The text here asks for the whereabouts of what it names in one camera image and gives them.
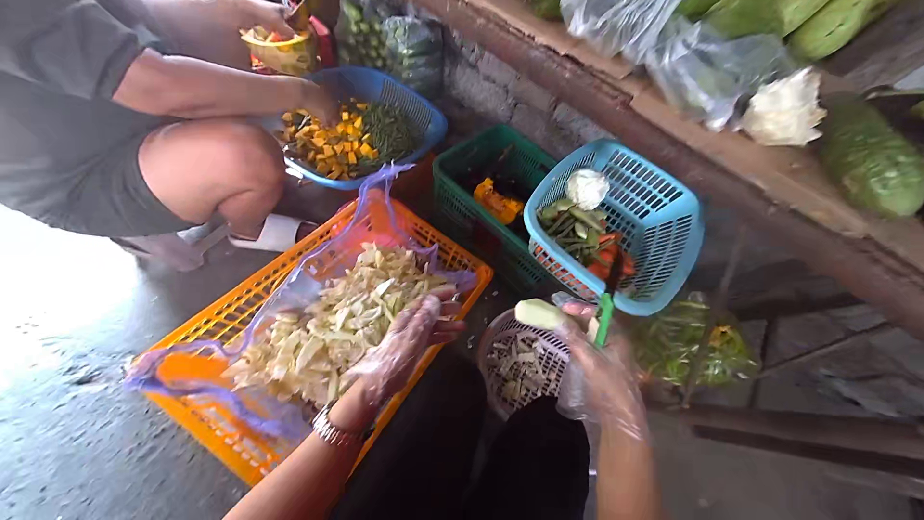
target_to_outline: white sandal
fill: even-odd
[[[258,237],[257,240],[248,241],[228,236],[228,241],[236,247],[244,249],[259,249],[284,253],[295,245],[298,227],[302,224],[309,224],[315,228],[318,227],[318,225],[313,222],[271,213],[263,222],[263,229],[260,230],[260,237]]]

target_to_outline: green peeler handle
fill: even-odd
[[[603,344],[606,342],[606,334],[610,330],[610,321],[613,320],[613,295],[605,293],[600,297],[600,327],[597,328],[597,337],[594,338],[593,343],[597,346],[598,349],[603,348]]]

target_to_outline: wet floor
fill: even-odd
[[[227,242],[193,273],[0,207],[0,518],[215,518],[246,487],[121,366],[273,254]]]
[[[121,366],[274,255],[223,242],[176,273],[2,207],[0,228],[0,520],[220,518],[247,487],[122,390]],[[911,518],[907,498],[833,482],[825,464],[652,423],[673,518]]]

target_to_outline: light blue plastic basket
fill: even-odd
[[[395,161],[398,165],[420,159],[446,135],[446,117],[442,112],[419,94],[378,70],[365,67],[326,68],[310,74],[308,79],[327,86],[331,93],[339,96],[341,102],[355,98],[360,102],[378,101],[404,110],[422,136],[422,142],[413,154]],[[307,179],[335,190],[356,190],[363,181],[363,178],[330,180],[308,164],[289,157],[286,158],[286,165]]]
[[[620,281],[614,304],[635,316],[663,309],[687,280],[702,245],[699,201],[686,186],[647,159],[611,139],[578,148],[542,181],[524,210],[529,251],[576,295],[597,302],[604,280],[592,275],[542,230],[537,212],[565,197],[565,184],[576,169],[600,171],[611,189],[600,206],[607,232],[618,231],[620,245],[635,261],[637,273]]]

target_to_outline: orange plastic basket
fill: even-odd
[[[439,244],[439,257],[443,268],[468,269],[477,275],[478,284],[475,289],[463,295],[462,312],[459,317],[464,316],[491,281],[493,270],[411,213],[399,202],[393,200],[392,204],[398,226],[401,229],[406,230],[421,245]],[[279,255],[266,267],[241,282],[231,292],[158,341],[151,347],[151,350],[193,340],[220,340],[228,343],[236,338],[266,298],[285,280],[289,272],[298,266],[301,257],[329,241],[332,234],[336,234],[348,224],[356,212],[356,207],[357,201],[350,203],[292,249]],[[376,209],[382,214],[376,215]],[[382,237],[380,231],[377,234],[377,222],[389,222],[388,215],[381,206],[373,207],[364,221],[357,223],[369,232],[370,241],[375,236]],[[310,266],[306,267],[314,267],[319,273],[323,273],[324,269],[329,267],[324,265],[326,256],[325,254],[317,255],[309,260]],[[375,432],[359,454],[359,460],[362,460],[366,451],[379,437],[398,406],[414,388],[423,371],[442,347],[443,345],[434,345],[423,355],[407,386],[385,405],[376,423]],[[221,378],[226,368],[227,363],[224,359],[174,353],[164,359],[158,368],[157,375],[167,384],[173,380],[196,378],[231,388],[231,382]],[[210,398],[201,396],[173,398],[158,393],[147,393],[146,395],[251,486],[259,482],[296,448],[291,442],[268,438],[256,433],[243,421],[237,419],[222,403]]]

